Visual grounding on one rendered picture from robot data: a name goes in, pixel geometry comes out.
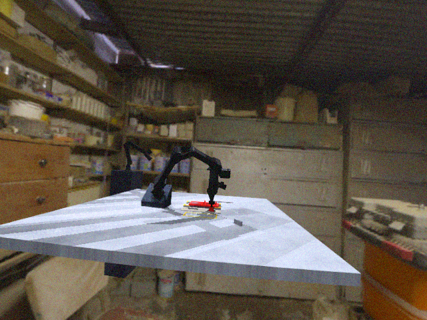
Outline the red rectangular plate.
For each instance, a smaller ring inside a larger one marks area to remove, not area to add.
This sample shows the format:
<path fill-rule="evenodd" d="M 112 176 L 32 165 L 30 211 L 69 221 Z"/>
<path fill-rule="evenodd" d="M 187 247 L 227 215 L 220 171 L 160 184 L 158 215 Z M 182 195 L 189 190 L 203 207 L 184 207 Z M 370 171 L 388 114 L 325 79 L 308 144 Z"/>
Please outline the red rectangular plate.
<path fill-rule="evenodd" d="M 197 207 L 197 208 L 206 208 L 209 209 L 211 207 L 211 205 L 208 202 L 199 202 L 199 201 L 191 201 L 189 203 L 189 207 Z M 215 209 L 215 207 L 219 207 L 219 203 L 217 203 L 217 201 L 215 202 L 215 205 L 213 205 L 213 209 Z"/>

